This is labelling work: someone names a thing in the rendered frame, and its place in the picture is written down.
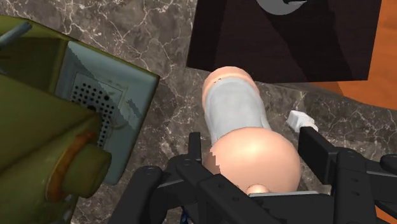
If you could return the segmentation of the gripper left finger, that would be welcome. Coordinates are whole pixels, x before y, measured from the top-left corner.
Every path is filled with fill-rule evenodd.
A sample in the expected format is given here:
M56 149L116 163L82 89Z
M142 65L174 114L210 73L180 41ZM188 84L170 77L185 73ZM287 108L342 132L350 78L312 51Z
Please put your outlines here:
M200 134L189 135L188 153L172 157L167 169L138 168L109 224L162 224L168 210L182 207L196 224L281 224L226 177L201 163Z

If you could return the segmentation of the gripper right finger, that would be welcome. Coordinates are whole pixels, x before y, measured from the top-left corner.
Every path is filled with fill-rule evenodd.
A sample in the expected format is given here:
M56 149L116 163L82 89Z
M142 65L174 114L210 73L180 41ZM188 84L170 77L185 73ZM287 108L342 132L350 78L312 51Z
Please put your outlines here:
M336 147L312 127L302 127L298 154L324 185L331 185L334 224L378 224L397 221L397 154L379 162L355 150ZM384 213L377 217L376 210Z

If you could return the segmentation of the pink figure in grey shirt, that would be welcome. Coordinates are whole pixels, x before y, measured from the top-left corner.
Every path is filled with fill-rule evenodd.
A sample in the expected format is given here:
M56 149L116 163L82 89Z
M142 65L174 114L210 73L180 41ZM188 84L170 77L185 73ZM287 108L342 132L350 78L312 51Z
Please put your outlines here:
M202 89L211 149L204 167L246 194L294 192L301 178L293 144L268 123L258 87L238 67L221 67Z

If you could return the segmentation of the small white block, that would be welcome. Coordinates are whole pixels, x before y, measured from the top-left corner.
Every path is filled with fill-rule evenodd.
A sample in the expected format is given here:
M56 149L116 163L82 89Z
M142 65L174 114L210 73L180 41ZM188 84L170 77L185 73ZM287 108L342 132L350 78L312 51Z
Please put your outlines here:
M301 111L291 110L286 123L296 133L300 132L301 127L312 127L314 130L318 131L314 119Z

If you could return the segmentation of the olive green appliance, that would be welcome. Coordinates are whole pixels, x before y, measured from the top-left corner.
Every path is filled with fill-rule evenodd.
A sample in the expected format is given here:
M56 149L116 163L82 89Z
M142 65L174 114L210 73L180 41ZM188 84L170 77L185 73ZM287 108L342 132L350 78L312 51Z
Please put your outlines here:
M122 177L159 77L0 15L0 224L70 224Z

